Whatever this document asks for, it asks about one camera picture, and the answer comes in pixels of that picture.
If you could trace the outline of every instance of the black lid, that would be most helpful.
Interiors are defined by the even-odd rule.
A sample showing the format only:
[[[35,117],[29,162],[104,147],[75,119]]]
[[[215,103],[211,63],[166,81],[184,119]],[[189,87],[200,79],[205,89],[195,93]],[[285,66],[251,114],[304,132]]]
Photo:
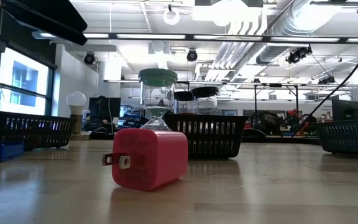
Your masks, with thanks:
[[[178,101],[191,101],[193,100],[193,95],[189,91],[178,91],[173,94],[175,100]]]
[[[216,96],[219,93],[219,89],[217,87],[207,86],[207,87],[194,88],[190,92],[193,96],[197,98],[209,97],[209,96]]]

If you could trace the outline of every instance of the lamp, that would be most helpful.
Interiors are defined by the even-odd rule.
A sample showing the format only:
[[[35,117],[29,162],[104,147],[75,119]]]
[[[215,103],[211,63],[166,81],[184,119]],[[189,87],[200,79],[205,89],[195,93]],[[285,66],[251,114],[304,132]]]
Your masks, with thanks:
[[[73,134],[80,135],[82,129],[82,112],[86,103],[86,97],[82,92],[74,91],[67,95],[66,103],[70,107],[70,118],[76,119]]]

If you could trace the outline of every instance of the table surface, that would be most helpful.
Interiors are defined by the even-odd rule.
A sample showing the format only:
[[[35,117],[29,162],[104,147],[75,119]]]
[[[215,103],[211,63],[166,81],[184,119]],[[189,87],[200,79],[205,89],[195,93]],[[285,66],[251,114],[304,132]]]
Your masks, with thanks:
[[[358,223],[358,157],[320,146],[242,144],[226,161],[190,161],[153,192],[114,183],[112,141],[73,141],[0,163],[3,223]]]

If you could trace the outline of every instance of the ceiling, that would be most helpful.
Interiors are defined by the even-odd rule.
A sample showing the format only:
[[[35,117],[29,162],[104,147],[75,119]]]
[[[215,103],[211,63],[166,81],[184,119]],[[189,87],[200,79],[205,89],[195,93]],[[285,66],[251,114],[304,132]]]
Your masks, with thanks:
[[[219,27],[211,21],[194,21],[191,15],[195,4],[194,0],[173,1],[172,7],[181,12],[180,20],[174,26],[168,25],[163,20],[167,4],[148,2],[120,4],[117,3],[119,1],[107,0],[99,0],[97,3],[91,0],[86,2],[71,0],[71,2],[88,24],[85,32],[227,34],[230,29],[230,26]],[[273,18],[285,8],[290,0],[276,0],[276,2],[277,7],[267,10],[268,23],[274,23]],[[313,35],[358,36],[356,8],[340,10]],[[134,74],[142,69],[157,67],[155,60],[149,57],[149,43],[151,41],[148,40],[89,40],[87,45],[116,46],[125,60],[122,74],[127,77],[135,77]],[[222,45],[221,42],[168,41],[168,43],[171,53],[167,62],[168,68],[185,71],[180,75],[182,80],[189,79],[188,72],[194,72],[198,63],[213,62]],[[187,62],[186,55],[189,48],[196,49],[197,62]],[[265,74],[263,79],[266,82],[287,82],[288,78],[301,81],[324,72],[324,69],[335,68],[337,80],[340,80],[358,60],[358,45],[312,44],[311,48],[316,59],[309,55],[291,68],[285,68],[282,60],[278,60],[274,63],[278,65],[263,69]],[[73,53],[79,57],[85,54],[80,50],[74,50]],[[104,60],[108,58],[108,52],[95,52],[95,56]]]

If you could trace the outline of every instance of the black cable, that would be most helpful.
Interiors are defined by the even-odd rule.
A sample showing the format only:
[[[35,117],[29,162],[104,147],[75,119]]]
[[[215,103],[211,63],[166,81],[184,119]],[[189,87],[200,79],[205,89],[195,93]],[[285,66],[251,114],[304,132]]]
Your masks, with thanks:
[[[327,70],[322,66],[322,64],[317,60],[317,58],[316,58],[313,54],[311,54],[311,56],[316,60],[316,62],[320,65],[320,67],[324,70],[324,72],[325,72],[327,75],[330,75],[330,74],[327,72]],[[345,93],[348,94],[355,102],[358,103],[358,101],[357,101],[349,92],[347,92],[345,89],[343,89],[343,87],[341,87],[341,89],[342,89],[343,91],[345,91]]]
[[[338,90],[341,86],[343,86],[343,84],[345,84],[348,79],[350,79],[350,77],[356,72],[356,70],[358,69],[358,63],[355,65],[355,67],[353,68],[353,70],[350,72],[350,74],[342,81],[341,84],[339,84],[339,86],[337,86],[330,94],[328,94],[328,96],[326,96],[319,105],[317,105],[317,107],[310,113],[310,115],[308,116],[308,118],[310,118],[310,116],[312,116],[314,114],[314,112],[316,112],[318,110],[318,108],[323,105],[323,103],[328,100],[335,92],[336,90]],[[302,127],[302,125],[305,123],[305,121],[307,120],[307,118],[302,121],[302,123],[299,124],[299,126],[294,130],[291,138],[293,138],[296,134],[296,132],[300,129],[300,127]]]

